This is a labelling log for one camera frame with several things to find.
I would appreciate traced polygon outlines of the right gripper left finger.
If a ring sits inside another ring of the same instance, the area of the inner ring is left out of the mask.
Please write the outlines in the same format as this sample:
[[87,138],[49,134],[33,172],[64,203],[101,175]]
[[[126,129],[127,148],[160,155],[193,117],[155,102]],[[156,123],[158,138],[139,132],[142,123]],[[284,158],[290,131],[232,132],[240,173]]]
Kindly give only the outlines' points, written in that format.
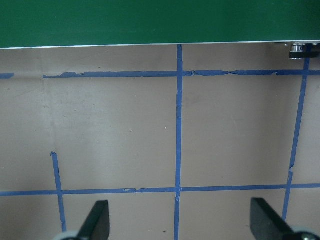
[[110,212],[107,200],[97,201],[80,228],[77,240],[108,240],[110,236]]

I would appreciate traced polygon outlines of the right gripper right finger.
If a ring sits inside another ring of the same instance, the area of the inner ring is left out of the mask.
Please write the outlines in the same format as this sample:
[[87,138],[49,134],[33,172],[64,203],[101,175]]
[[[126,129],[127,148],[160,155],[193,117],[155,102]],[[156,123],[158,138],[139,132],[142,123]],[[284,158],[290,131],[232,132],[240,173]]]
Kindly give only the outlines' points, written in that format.
[[256,240],[288,240],[295,232],[264,198],[250,200],[250,230]]

